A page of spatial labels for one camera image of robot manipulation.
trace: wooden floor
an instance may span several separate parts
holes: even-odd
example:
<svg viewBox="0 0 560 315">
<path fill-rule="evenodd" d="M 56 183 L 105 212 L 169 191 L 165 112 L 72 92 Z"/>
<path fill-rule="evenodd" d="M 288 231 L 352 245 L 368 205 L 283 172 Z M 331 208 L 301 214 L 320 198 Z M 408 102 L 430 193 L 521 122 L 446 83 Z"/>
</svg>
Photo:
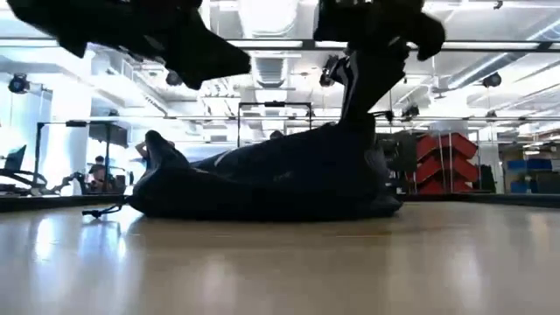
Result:
<svg viewBox="0 0 560 315">
<path fill-rule="evenodd" d="M 409 203 L 249 225 L 0 215 L 6 315 L 560 314 L 560 212 Z"/>
</svg>

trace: pipe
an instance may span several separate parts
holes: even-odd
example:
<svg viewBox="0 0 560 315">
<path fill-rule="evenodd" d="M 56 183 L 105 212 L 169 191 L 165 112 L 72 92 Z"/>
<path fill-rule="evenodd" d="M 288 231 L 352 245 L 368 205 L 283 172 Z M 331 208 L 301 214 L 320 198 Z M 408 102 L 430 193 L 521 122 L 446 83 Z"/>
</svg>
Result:
<svg viewBox="0 0 560 315">
<path fill-rule="evenodd" d="M 560 39 L 560 17 L 552 14 L 545 18 L 538 27 L 538 31 L 526 38 L 527 41 L 550 42 Z M 434 93 L 444 93 L 451 90 L 464 88 L 475 81 L 482 80 L 490 74 L 496 73 L 503 67 L 527 56 L 528 52 L 504 52 L 483 58 L 466 67 L 458 73 L 453 74 L 444 81 L 444 87 L 434 87 Z"/>
</svg>

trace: ceiling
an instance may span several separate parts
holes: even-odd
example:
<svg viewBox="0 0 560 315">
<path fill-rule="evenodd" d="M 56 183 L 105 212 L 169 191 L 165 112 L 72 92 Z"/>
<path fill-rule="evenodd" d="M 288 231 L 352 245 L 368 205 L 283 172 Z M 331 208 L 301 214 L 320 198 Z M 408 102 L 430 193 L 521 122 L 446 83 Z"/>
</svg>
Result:
<svg viewBox="0 0 560 315">
<path fill-rule="evenodd" d="M 237 113 L 239 102 L 310 102 L 317 116 L 332 117 L 318 122 L 322 124 L 339 114 L 343 87 L 321 87 L 320 69 L 327 57 L 340 53 L 340 49 L 336 46 L 332 51 L 290 49 L 293 43 L 288 41 L 312 38 L 317 3 L 318 0 L 205 0 L 201 15 L 209 29 L 238 46 L 258 46 L 259 49 L 250 51 L 254 57 L 252 74 L 211 80 L 200 91 L 168 86 L 165 83 L 167 71 L 156 62 L 138 63 L 95 45 L 90 48 L 95 52 L 94 64 L 101 70 L 94 75 L 83 75 L 73 69 L 76 61 L 66 52 L 38 40 L 45 39 L 45 35 L 17 21 L 0 4 L 0 56 L 4 58 L 4 62 L 0 62 L 4 70 L 0 68 L 0 72 L 9 73 L 16 67 L 30 69 L 38 74 L 35 78 L 39 81 L 48 81 L 46 75 L 39 74 L 73 75 L 97 91 L 99 101 L 95 103 L 97 111 L 93 115 L 100 116 L 103 110 L 115 108 L 121 116 L 130 116 L 127 119 L 134 121 L 138 128 L 163 128 L 164 125 L 179 131 L 188 130 L 179 134 L 198 134 L 205 141 L 208 135 L 210 138 L 217 135 L 216 138 L 223 140 L 225 134 L 236 134 L 236 123 L 226 119 Z M 499 9 L 494 8 L 496 4 L 496 1 L 482 0 L 437 0 L 428 1 L 424 10 L 444 21 L 450 42 L 466 47 L 505 49 L 516 48 L 524 41 L 560 42 L 560 0 L 506 0 Z M 261 44 L 265 39 L 277 40 L 286 49 L 266 51 Z M 248 40 L 259 41 L 248 44 Z M 59 65 L 59 69 L 51 68 L 46 72 L 40 68 L 41 72 L 37 70 L 40 64 Z M 412 53 L 405 68 L 407 80 L 397 84 L 375 108 L 393 109 L 398 114 L 406 106 L 416 104 L 420 116 L 408 123 L 408 127 L 425 127 L 438 117 L 484 117 L 488 111 L 495 110 L 501 120 L 493 122 L 493 127 L 499 132 L 552 133 L 559 126 L 551 117 L 560 116 L 558 64 L 560 53 L 550 52 L 447 51 L 426 62 L 416 61 Z M 481 80 L 496 72 L 502 77 L 502 84 L 489 89 L 482 87 Z M 248 108 L 246 111 L 251 112 L 247 115 L 260 117 L 305 114 L 302 108 L 276 112 Z M 142 119 L 143 116 L 165 115 L 179 119 L 164 122 L 157 118 Z M 205 116 L 204 120 L 200 120 L 200 116 Z M 533 117 L 534 120 L 548 117 L 548 121 L 512 123 L 517 117 Z M 264 139 L 272 130 L 284 128 L 286 124 L 282 120 L 259 119 L 262 120 L 243 122 L 245 140 Z M 305 124 L 291 121 L 288 132 L 299 131 Z M 487 126 L 487 122 L 471 122 L 471 125 L 481 128 Z"/>
</svg>

